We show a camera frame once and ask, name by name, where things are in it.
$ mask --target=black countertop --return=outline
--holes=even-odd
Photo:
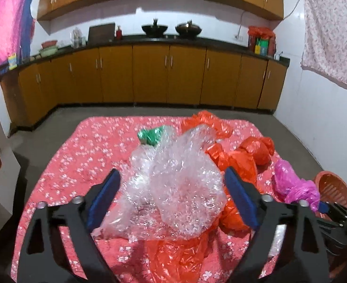
[[[136,45],[136,44],[177,44],[177,45],[184,45],[184,46],[193,46],[198,48],[208,48],[208,49],[225,51],[225,52],[240,53],[240,54],[253,56],[255,58],[260,58],[267,61],[272,60],[272,58],[261,56],[261,55],[250,52],[247,47],[233,44],[231,42],[220,41],[220,40],[215,40],[210,38],[196,37],[194,39],[184,39],[175,35],[167,35],[165,38],[148,38],[146,37],[146,35],[128,35],[128,36],[124,36],[122,40],[114,40],[112,42],[106,41],[106,42],[99,42],[96,44],[88,44],[84,47],[79,47],[77,49],[73,49],[71,46],[64,47],[59,49],[58,52],[54,55],[39,58],[34,61],[21,63],[20,65],[18,65],[18,68],[20,69],[20,67],[26,67],[35,62],[42,62],[42,61],[54,59],[54,58],[57,58],[66,54],[72,54],[74,52],[78,52],[81,50],[93,49],[93,48],[99,48],[99,47]],[[280,60],[276,62],[284,65],[285,67],[289,67],[290,65],[290,59],[285,57],[281,57]]]

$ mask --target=floral curtain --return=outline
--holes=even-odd
[[[304,0],[302,66],[347,87],[347,0]]]

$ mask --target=gray floor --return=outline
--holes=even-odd
[[[19,131],[11,138],[11,145],[22,166],[26,184],[24,201],[54,153],[74,132],[76,126],[92,116],[191,116],[194,108],[60,108],[46,119],[34,132]],[[256,125],[264,136],[273,139],[276,150],[288,160],[299,177],[313,179],[322,169],[297,138],[272,115],[210,110],[220,118],[243,119]]]

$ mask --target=pink floral mat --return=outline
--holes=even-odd
[[[47,201],[49,205],[69,202],[77,195],[84,196],[92,185],[101,183],[112,168],[120,171],[122,181],[131,172],[129,155],[139,145],[137,132],[142,128],[172,125],[180,133],[182,117],[93,117],[79,124],[73,135],[60,147],[37,182],[19,223],[12,260],[11,277],[16,281],[21,245],[35,205]],[[221,142],[225,151],[231,151],[249,136],[262,137],[259,130],[244,120],[227,120],[234,127],[233,135]],[[257,182],[266,193],[273,194],[271,178],[273,164],[259,174]],[[75,274],[85,277],[73,248],[68,229],[61,229],[61,237]],[[199,282],[225,282],[248,247],[249,234],[242,237],[224,234],[218,229],[213,251],[205,259]],[[121,282],[152,281],[148,257],[142,241],[123,239],[96,240],[96,245],[112,271]],[[269,274],[274,260],[268,262],[262,275]]]

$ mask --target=blue gripper pad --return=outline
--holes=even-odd
[[[117,170],[110,173],[104,180],[102,189],[97,194],[88,210],[87,230],[89,232],[92,232],[101,225],[109,206],[120,188],[120,182],[121,177]]]
[[[226,187],[229,190],[229,193],[237,209],[239,210],[243,222],[253,230],[257,230],[260,226],[257,220],[257,206],[254,201],[248,196],[241,182],[243,181],[232,168],[229,167],[226,169]]]
[[[329,212],[329,206],[328,204],[326,204],[323,201],[320,201],[319,205],[318,205],[318,211],[322,214],[326,214]]]

